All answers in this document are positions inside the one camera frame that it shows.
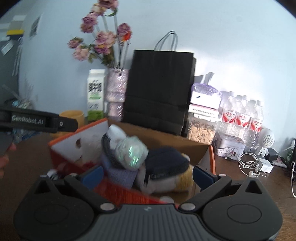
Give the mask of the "person left hand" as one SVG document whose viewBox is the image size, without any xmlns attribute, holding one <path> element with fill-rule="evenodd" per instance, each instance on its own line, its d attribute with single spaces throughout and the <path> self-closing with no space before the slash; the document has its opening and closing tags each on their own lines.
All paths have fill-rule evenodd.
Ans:
<svg viewBox="0 0 296 241">
<path fill-rule="evenodd" d="M 4 168 L 5 166 L 9 163 L 9 157 L 8 157 L 8 152 L 9 151 L 15 151 L 16 150 L 16 145 L 12 143 L 5 154 L 0 157 L 0 178 L 2 179 L 4 176 Z"/>
</svg>

